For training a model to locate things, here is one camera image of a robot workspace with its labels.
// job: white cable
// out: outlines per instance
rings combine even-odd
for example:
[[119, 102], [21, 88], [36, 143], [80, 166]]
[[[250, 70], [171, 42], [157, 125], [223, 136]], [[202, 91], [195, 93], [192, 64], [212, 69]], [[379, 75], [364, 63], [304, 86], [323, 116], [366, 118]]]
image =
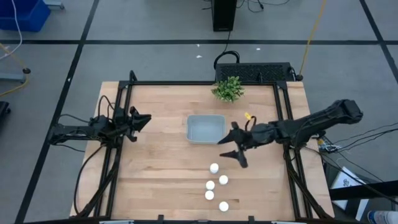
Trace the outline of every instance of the white cable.
[[19, 33], [19, 44], [9, 54], [6, 53], [4, 56], [0, 57], [0, 60], [10, 56], [11, 54], [13, 54], [22, 44], [22, 34], [21, 34], [21, 30], [19, 29], [19, 24], [18, 24], [18, 20], [17, 20], [17, 8], [15, 7], [14, 0], [11, 0], [11, 2], [12, 2], [12, 6], [14, 7], [14, 18], [15, 18], [15, 23], [17, 24], [17, 29], [18, 29], [18, 33]]

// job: yellow cable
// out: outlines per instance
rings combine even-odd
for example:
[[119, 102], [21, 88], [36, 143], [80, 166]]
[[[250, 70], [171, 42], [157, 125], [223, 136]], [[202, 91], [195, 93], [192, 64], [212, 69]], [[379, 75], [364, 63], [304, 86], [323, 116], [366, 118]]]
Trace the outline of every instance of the yellow cable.
[[[14, 54], [11, 54], [10, 51], [7, 50], [7, 48], [6, 48], [2, 43], [0, 43], [0, 47], [3, 49], [3, 51], [7, 52], [7, 54], [10, 54], [10, 56], [11, 56], [16, 62], [18, 62], [18, 64], [22, 67], [22, 69], [23, 69], [23, 68], [27, 68], [27, 67], [25, 66], [24, 62], [23, 62], [21, 59], [19, 59], [18, 57], [16, 57]], [[14, 92], [14, 91], [16, 91], [16, 90], [19, 90], [20, 88], [23, 88], [24, 86], [26, 86], [28, 83], [29, 83], [29, 76], [28, 76], [28, 74], [25, 74], [25, 81], [23, 82], [23, 84], [21, 84], [21, 85], [15, 87], [15, 88], [13, 88], [13, 89], [11, 89], [11, 90], [5, 91], [4, 93], [0, 93], [0, 97], [1, 97], [1, 96], [5, 96], [5, 95], [7, 95], [7, 94], [9, 94], [9, 93], [12, 93], [12, 92]]]
[[325, 8], [325, 5], [326, 5], [326, 0], [323, 0], [322, 6], [321, 6], [321, 11], [319, 12], [319, 15], [318, 15], [318, 19], [315, 21], [315, 24], [313, 25], [310, 38], [308, 39], [307, 45], [305, 46], [303, 62], [301, 63], [300, 72], [298, 73], [299, 75], [303, 75], [302, 72], [303, 72], [305, 61], [307, 60], [308, 48], [310, 47], [310, 43], [311, 43], [311, 40], [313, 38], [313, 35], [314, 35], [316, 29], [318, 28], [318, 24], [319, 24], [319, 21], [321, 20], [321, 17], [322, 17], [322, 14], [323, 14], [323, 9]]

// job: computer tower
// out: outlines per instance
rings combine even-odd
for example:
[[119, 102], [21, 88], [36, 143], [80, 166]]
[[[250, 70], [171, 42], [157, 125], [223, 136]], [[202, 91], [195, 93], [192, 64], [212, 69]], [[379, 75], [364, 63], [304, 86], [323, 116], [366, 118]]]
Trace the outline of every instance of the computer tower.
[[214, 31], [231, 31], [234, 27], [237, 0], [211, 0]]

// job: blue bin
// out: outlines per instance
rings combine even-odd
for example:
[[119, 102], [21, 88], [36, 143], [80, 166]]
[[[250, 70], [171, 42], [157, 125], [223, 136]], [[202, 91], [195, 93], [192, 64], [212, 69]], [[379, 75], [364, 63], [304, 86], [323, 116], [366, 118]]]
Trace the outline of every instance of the blue bin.
[[[38, 32], [50, 15], [43, 0], [14, 0], [21, 31]], [[18, 30], [11, 0], [0, 0], [0, 29]]]

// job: wooden tabletop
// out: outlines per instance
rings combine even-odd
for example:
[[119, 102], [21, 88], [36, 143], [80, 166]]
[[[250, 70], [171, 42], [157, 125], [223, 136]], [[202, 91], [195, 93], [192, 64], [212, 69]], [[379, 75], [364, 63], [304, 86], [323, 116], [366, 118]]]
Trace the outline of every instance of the wooden tabletop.
[[[117, 86], [118, 82], [104, 82], [99, 95], [106, 95], [112, 101], [116, 98]], [[197, 145], [186, 139], [190, 114], [224, 115], [228, 129], [232, 121], [244, 127], [245, 112], [257, 116], [257, 123], [277, 120], [272, 87], [244, 86], [244, 96], [234, 103], [215, 99], [212, 88], [204, 85], [133, 87], [131, 106], [141, 114], [151, 114], [152, 120], [136, 134], [137, 142], [127, 139], [123, 143], [113, 219], [153, 220], [163, 214], [166, 220], [247, 220], [249, 215], [259, 221], [294, 220], [281, 145], [272, 143], [248, 150], [249, 167], [242, 169], [236, 160], [219, 156], [235, 149], [233, 142], [220, 146]], [[288, 83], [288, 88], [294, 118], [308, 115], [302, 83]], [[102, 114], [106, 114], [106, 106], [103, 101]], [[98, 146], [98, 142], [90, 141], [85, 159]], [[317, 145], [310, 142], [310, 147]], [[81, 175], [80, 210], [98, 188], [104, 152], [103, 149], [95, 155]], [[309, 191], [325, 211], [334, 216], [319, 155], [305, 150], [301, 154]], [[217, 174], [209, 172], [214, 162], [220, 165]], [[229, 177], [227, 185], [218, 183], [220, 175]], [[208, 180], [216, 183], [212, 201], [205, 199]], [[227, 212], [218, 209], [222, 201], [229, 204]], [[304, 217], [302, 203], [300, 210]]]

